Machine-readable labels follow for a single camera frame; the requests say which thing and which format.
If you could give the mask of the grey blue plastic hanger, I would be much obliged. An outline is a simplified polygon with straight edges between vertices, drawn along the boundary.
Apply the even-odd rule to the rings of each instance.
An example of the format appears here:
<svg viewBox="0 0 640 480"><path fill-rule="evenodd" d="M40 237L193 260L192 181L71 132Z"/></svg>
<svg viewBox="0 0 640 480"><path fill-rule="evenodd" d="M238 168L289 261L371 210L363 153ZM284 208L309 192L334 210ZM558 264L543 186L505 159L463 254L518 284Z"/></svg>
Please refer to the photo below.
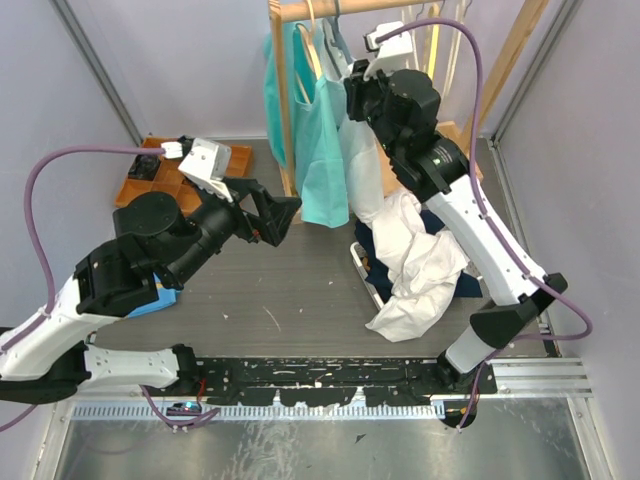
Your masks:
<svg viewBox="0 0 640 480"><path fill-rule="evenodd" d="M334 0L333 5L334 15L325 17L322 23L326 48L330 54L337 54L347 65L350 65L353 58L339 27L340 1Z"/></svg>

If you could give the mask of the cream plastic hanger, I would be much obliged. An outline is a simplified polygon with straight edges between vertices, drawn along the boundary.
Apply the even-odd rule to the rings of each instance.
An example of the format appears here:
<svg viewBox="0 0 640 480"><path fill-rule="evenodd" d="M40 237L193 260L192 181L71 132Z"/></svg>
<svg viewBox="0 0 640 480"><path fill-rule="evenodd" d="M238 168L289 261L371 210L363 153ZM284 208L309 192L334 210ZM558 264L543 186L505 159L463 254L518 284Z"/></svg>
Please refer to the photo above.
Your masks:
<svg viewBox="0 0 640 480"><path fill-rule="evenodd" d="M473 0L458 0L455 2L455 9L453 13L453 20L464 24L467 12L470 6L474 3ZM453 85L460 43L461 43L462 33L454 29L451 36L451 43L449 49L449 56L447 61L447 67L445 72L444 86L443 86L443 96L448 97L451 91L451 87Z"/></svg>

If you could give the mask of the white t shirt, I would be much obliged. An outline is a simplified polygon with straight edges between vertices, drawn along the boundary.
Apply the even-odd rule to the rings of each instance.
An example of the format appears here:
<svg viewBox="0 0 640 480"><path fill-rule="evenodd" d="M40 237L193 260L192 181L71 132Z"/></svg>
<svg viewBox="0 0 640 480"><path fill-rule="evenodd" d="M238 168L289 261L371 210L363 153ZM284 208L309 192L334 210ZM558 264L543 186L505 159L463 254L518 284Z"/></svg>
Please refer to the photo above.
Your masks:
<svg viewBox="0 0 640 480"><path fill-rule="evenodd" d="M450 231L426 231L421 212L412 193L398 190L371 223L376 258L392 288L366 328L391 342L419 338L441 319L469 263Z"/></svg>

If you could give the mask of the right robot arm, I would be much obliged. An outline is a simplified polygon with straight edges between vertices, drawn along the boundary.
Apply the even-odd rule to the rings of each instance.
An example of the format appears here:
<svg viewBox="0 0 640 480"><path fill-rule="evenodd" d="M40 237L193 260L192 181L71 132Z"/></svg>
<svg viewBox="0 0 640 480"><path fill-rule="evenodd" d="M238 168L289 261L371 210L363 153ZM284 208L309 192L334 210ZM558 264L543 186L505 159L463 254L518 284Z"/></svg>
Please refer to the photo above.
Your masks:
<svg viewBox="0 0 640 480"><path fill-rule="evenodd" d="M372 129L396 178L453 233L491 297L437 359L440 385L459 394L473 383L478 365L514 340L568 284L525 253L472 180L467 156L437 131L440 95L431 79L409 69L369 74L369 66L356 61L344 81L349 118Z"/></svg>

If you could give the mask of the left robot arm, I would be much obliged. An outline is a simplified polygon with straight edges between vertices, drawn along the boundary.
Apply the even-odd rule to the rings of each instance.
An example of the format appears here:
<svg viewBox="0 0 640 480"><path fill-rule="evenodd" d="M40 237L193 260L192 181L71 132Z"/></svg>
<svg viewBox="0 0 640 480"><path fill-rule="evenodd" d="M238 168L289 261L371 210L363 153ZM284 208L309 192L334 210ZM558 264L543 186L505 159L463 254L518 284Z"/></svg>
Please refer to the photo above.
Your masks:
<svg viewBox="0 0 640 480"><path fill-rule="evenodd" d="M183 215L177 201L145 193L116 210L116 236L75 267L46 315L1 332L1 398L42 405L95 387L142 385L178 396L194 393L201 369L192 348L125 351L87 343L90 334L156 301L159 287L181 290L224 243L279 245L302 202L273 197L254 179L227 177L230 199L201 193Z"/></svg>

